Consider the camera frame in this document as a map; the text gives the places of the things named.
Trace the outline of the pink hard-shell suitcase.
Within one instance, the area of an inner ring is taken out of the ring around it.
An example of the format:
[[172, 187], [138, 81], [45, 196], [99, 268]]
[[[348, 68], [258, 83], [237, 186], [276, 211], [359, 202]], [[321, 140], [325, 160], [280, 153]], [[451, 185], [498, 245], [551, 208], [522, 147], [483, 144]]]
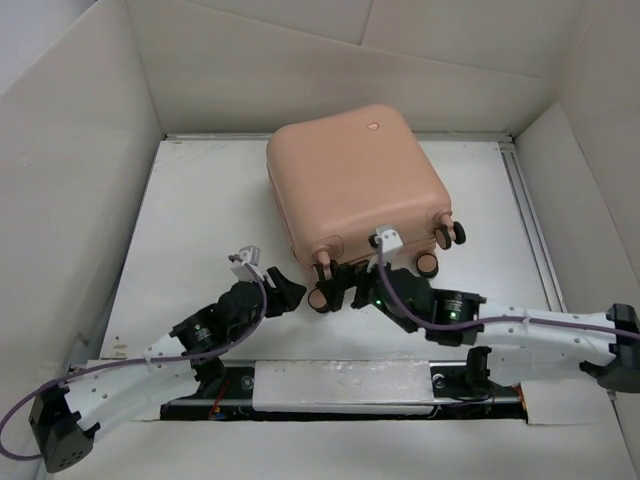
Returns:
[[435, 251], [466, 241], [450, 195], [408, 123], [374, 104], [277, 130], [266, 166], [296, 260], [311, 270], [318, 313], [341, 308], [352, 268], [375, 253], [390, 226], [418, 273], [439, 271]]

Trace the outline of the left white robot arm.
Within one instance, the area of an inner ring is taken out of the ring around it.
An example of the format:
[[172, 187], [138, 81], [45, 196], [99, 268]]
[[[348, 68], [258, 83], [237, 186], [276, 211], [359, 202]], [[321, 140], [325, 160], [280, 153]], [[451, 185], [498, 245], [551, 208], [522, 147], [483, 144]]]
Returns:
[[29, 424], [49, 473], [77, 464], [119, 425], [174, 399], [216, 394], [225, 381], [221, 355], [251, 335], [262, 319], [294, 311], [306, 289], [271, 267], [245, 263], [240, 280], [219, 299], [150, 345], [138, 358], [87, 368], [35, 395]]

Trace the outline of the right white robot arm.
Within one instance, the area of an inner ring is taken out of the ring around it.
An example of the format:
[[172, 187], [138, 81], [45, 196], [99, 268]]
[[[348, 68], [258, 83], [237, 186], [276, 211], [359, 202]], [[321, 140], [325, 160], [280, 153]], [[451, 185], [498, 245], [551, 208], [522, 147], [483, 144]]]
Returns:
[[473, 393], [586, 377], [608, 391], [639, 391], [639, 318], [630, 305], [595, 314], [552, 312], [437, 289], [405, 268], [332, 263], [312, 271], [316, 285], [308, 301], [319, 313], [339, 310], [353, 289], [352, 308], [371, 305], [407, 333], [422, 330], [429, 342], [467, 348], [462, 381]]

